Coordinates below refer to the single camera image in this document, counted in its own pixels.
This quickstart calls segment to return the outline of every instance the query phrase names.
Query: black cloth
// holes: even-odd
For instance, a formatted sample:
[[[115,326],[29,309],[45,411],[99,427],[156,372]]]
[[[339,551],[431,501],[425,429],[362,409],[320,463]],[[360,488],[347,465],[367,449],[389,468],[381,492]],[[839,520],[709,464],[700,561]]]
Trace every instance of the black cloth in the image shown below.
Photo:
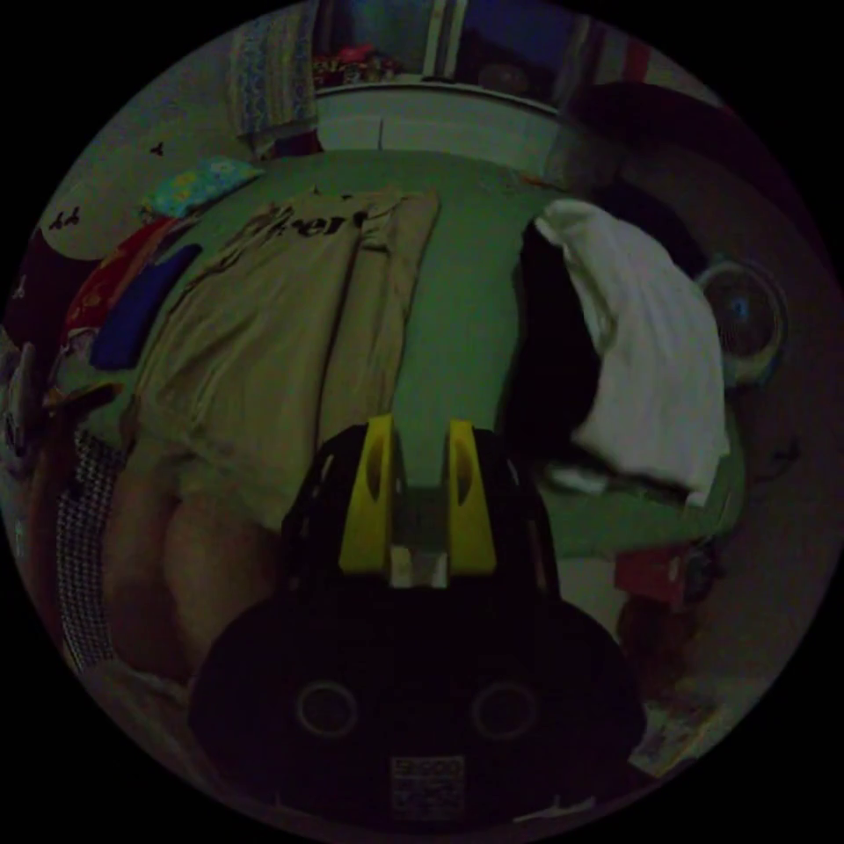
[[[511,453],[522,458],[591,465],[595,461],[571,443],[571,433],[594,404],[600,356],[563,251],[533,222],[522,235],[520,270],[523,338],[502,404],[500,432]]]
[[[662,244],[671,260],[690,279],[696,278],[709,265],[703,249],[680,217],[641,188],[618,178],[612,185],[601,188],[595,194],[594,202],[613,217],[636,226]]]

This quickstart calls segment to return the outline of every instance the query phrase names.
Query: pillow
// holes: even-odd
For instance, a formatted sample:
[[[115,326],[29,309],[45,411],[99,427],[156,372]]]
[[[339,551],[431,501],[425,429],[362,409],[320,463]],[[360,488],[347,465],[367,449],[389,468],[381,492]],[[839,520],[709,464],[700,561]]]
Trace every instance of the pillow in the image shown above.
[[[206,158],[192,170],[186,170],[162,182],[141,200],[144,215],[185,217],[208,202],[232,193],[264,171],[233,158]]]

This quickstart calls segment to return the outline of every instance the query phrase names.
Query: fan grille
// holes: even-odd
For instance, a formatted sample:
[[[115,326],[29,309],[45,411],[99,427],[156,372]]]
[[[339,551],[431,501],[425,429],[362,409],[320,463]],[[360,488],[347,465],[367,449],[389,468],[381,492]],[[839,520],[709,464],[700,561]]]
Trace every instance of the fan grille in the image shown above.
[[[712,279],[705,294],[726,353],[736,358],[750,358],[764,352],[774,342],[775,304],[761,284],[746,274],[730,270]]]

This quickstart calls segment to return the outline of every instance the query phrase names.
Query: green bedsheet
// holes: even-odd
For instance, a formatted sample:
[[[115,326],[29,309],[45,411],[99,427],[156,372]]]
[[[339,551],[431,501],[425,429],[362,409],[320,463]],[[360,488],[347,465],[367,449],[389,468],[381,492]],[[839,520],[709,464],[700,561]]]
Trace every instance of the green bedsheet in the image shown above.
[[[407,326],[393,407],[408,483],[433,486],[440,480],[448,421],[465,418],[478,427],[494,425],[518,335],[513,269],[521,232],[557,193],[518,186],[505,168],[459,156],[331,152],[270,164],[264,177],[212,207],[182,244],[198,243],[203,257],[210,255],[258,205],[284,200],[312,185],[326,193],[344,193],[387,184],[404,190],[432,187],[442,200]],[[179,281],[168,302],[192,272],[195,268]],[[156,323],[151,337],[158,327]],[[90,367],[69,362],[60,384],[71,389],[101,378]],[[135,371],[121,373],[120,380],[129,388],[124,397],[88,423],[115,444],[117,419]],[[730,529],[744,498],[744,463],[732,416],[729,432],[731,455],[722,461],[704,508],[680,508],[627,492],[593,497],[543,489],[557,555],[663,546]]]

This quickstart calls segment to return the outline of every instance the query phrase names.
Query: towel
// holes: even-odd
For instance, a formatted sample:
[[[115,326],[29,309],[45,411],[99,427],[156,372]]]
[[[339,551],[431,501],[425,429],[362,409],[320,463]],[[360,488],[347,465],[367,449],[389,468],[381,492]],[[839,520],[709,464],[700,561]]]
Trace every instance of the towel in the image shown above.
[[[288,6],[241,26],[229,53],[229,116],[236,134],[317,116],[311,40],[317,0]]]
[[[721,346],[702,291],[656,240],[587,202],[556,200],[535,225],[563,250],[602,358],[593,407],[571,441],[704,506],[730,445]]]

